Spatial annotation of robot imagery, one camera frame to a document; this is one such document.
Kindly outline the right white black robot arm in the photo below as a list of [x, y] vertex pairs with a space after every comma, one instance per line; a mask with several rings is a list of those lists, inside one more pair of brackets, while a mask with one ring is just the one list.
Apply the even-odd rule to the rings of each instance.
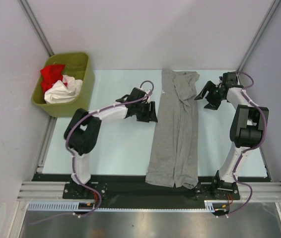
[[237, 80], [219, 84], [208, 81], [195, 99], [206, 99], [205, 108], [210, 110], [217, 110], [224, 100], [235, 108], [229, 132], [232, 144], [226, 160], [209, 186], [199, 184], [195, 189], [196, 195], [225, 200], [238, 192], [238, 175], [243, 163], [265, 140], [269, 110], [256, 104]]

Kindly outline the grey t shirt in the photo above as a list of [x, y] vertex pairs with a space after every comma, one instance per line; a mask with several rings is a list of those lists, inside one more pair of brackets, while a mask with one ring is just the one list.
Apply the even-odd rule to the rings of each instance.
[[198, 184], [198, 103], [195, 71], [162, 70], [146, 183], [192, 189]]

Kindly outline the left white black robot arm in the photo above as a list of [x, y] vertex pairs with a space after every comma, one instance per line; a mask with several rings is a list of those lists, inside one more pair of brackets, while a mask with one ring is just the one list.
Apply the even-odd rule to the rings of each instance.
[[158, 122], [154, 101], [115, 102], [92, 112], [78, 109], [64, 133], [66, 149], [72, 155], [71, 179], [80, 198], [91, 194], [89, 154], [96, 146], [101, 126], [135, 116], [140, 122]]

